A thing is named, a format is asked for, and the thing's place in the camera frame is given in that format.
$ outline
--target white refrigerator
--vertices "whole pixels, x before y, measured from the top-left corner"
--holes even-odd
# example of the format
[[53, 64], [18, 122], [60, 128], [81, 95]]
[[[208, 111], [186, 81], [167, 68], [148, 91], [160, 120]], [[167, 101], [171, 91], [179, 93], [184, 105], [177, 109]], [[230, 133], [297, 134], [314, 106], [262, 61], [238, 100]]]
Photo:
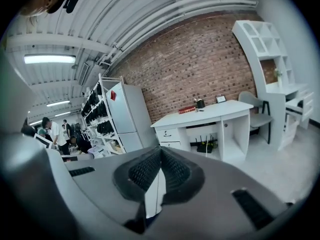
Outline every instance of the white refrigerator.
[[[112, 91], [115, 93], [114, 100], [111, 99]], [[120, 82], [106, 93], [106, 99], [127, 153], [159, 145], [140, 87]]]

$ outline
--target potted plant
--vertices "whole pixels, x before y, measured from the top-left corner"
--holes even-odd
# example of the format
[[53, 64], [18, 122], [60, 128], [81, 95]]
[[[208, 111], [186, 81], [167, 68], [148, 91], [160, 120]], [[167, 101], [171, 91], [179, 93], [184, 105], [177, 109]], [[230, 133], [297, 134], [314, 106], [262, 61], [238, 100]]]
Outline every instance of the potted plant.
[[274, 70], [274, 76], [277, 77], [278, 79], [278, 86], [279, 86], [279, 89], [282, 89], [282, 72], [279, 70], [279, 69], [275, 69]]

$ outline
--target white ceiling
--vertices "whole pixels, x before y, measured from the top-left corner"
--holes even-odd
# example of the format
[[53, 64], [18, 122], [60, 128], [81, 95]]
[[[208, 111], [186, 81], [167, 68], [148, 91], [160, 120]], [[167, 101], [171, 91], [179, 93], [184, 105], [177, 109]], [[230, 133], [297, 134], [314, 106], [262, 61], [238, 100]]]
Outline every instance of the white ceiling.
[[[181, 1], [185, 4], [174, 6]], [[113, 51], [109, 56], [113, 67], [149, 36], [175, 22], [223, 9], [254, 9], [257, 0], [220, 0], [224, 1], [222, 6], [210, 4], [218, 0], [207, 0], [207, 4], [202, 5], [203, 1], [206, 0], [79, 0], [73, 13], [67, 14], [60, 8], [54, 14], [38, 16], [34, 25], [25, 17], [17, 17], [7, 31], [6, 52], [37, 96], [28, 114], [29, 122], [41, 120], [43, 116], [52, 118], [63, 112], [79, 111], [82, 91], [92, 85], [91, 82], [84, 86], [78, 84], [84, 62]], [[167, 7], [171, 8], [168, 12], [155, 16]], [[114, 48], [115, 42], [122, 43], [123, 52]], [[75, 55], [79, 66], [72, 69], [72, 64], [24, 63], [25, 54], [46, 53]], [[67, 99], [71, 100], [70, 104], [46, 106]]]

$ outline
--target white wall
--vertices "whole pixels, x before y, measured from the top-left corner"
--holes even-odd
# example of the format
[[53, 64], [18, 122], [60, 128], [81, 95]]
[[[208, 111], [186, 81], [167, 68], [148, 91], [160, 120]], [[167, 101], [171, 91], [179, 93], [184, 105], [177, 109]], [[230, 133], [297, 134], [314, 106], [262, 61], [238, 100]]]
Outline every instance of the white wall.
[[82, 130], [84, 130], [85, 126], [84, 126], [83, 120], [79, 121], [79, 119], [81, 119], [81, 118], [82, 118], [81, 114], [73, 114], [73, 115], [68, 115], [68, 116], [60, 116], [58, 118], [52, 119], [52, 121], [56, 122], [60, 126], [62, 126], [64, 124], [64, 119], [66, 119], [66, 121], [69, 125], [81, 122], [80, 127]]
[[259, 0], [257, 13], [274, 24], [284, 42], [297, 83], [314, 92], [311, 119], [320, 123], [320, 54], [308, 23], [291, 0]]

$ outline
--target monitor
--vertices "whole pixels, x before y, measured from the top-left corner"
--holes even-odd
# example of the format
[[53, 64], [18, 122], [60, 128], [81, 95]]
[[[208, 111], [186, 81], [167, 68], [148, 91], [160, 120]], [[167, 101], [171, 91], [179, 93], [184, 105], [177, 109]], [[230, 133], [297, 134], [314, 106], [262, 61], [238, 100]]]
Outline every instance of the monitor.
[[43, 145], [43, 147], [44, 147], [45, 149], [52, 149], [52, 148], [54, 148], [52, 141], [47, 140], [46, 138], [40, 136], [39, 134], [35, 134], [33, 138], [36, 139], [36, 140], [38, 140], [38, 141], [40, 141], [41, 144]]

